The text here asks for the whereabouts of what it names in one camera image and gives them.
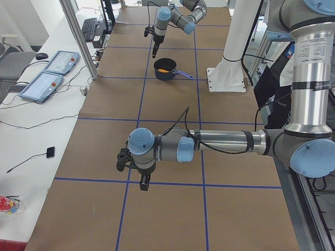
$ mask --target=gray chair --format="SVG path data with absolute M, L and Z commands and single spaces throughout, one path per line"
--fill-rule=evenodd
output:
M 0 55 L 6 51 L 0 43 Z M 15 84 L 21 77 L 22 70 L 30 64 L 36 52 L 11 52 L 3 55 L 0 61 L 0 99 L 3 100 L 10 85 Z
M 168 6 L 169 5 L 169 0 L 142 0 L 142 6 L 147 6 L 148 1 L 154 2 L 155 4 L 159 6 Z

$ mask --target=chair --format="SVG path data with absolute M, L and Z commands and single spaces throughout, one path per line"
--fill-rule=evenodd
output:
M 16 46 L 10 45 L 5 42 L 6 38 L 15 38 L 17 35 L 3 34 L 1 35 L 0 42 L 0 55 L 3 55 L 0 61 L 0 98 L 5 98 L 5 93 L 10 85 L 17 82 L 21 77 L 22 70 L 30 64 L 31 60 L 37 54 L 36 52 L 22 52 Z M 5 55 L 5 45 L 14 48 L 17 52 L 11 52 Z
M 155 4 L 159 6 L 168 6 L 169 5 L 169 0 L 142 0 L 142 6 L 147 6 L 148 1 L 154 2 Z

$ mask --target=blue saucepan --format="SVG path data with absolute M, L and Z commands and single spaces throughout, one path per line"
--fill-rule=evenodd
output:
M 194 79 L 193 76 L 185 72 L 176 70 L 177 63 L 174 60 L 169 59 L 169 58 L 158 59 L 153 64 L 153 67 L 155 68 L 156 78 L 163 80 L 163 81 L 171 80 L 177 74 L 183 75 L 184 77 L 187 77 L 189 79 Z

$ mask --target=white column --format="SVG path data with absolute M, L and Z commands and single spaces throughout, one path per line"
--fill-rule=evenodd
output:
M 242 58 L 260 3 L 261 0 L 236 1 L 224 50 L 226 59 Z M 229 62 L 222 57 L 216 68 L 207 69 L 207 78 L 210 92 L 245 92 L 241 61 Z

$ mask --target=white table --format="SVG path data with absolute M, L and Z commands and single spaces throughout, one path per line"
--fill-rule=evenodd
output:
M 77 13 L 80 26 L 84 19 L 91 17 L 95 17 L 92 9 L 81 9 Z M 91 43 L 87 45 L 93 55 L 95 49 Z M 80 52 L 65 18 L 55 28 L 40 52 L 47 53 L 50 59 L 58 50 Z M 41 63 L 27 68 L 19 81 L 29 82 L 45 65 Z M 80 58 L 74 69 L 64 78 L 63 83 L 69 81 L 84 65 L 84 60 Z M 71 88 L 66 92 L 53 95 L 42 105 L 30 103 L 16 108 L 2 109 L 0 121 L 30 127 L 50 119 L 76 115 L 85 100 L 79 88 L 88 85 L 86 81 L 89 77 L 87 68 L 84 68 L 79 77 L 71 82 Z M 14 96 L 15 94 L 8 94 L 4 103 L 9 103 Z M 15 97 L 10 106 L 25 102 L 27 101 Z M 76 118 L 66 118 L 30 130 L 13 128 L 0 123 L 0 195 L 20 195 L 19 199 L 26 206 L 26 211 L 21 215 L 0 213 L 0 239 L 19 242 L 27 242 L 30 239 L 75 123 Z M 46 159 L 45 155 L 32 158 L 10 173 L 6 173 L 27 158 L 45 153 L 51 146 L 55 146 L 54 158 Z

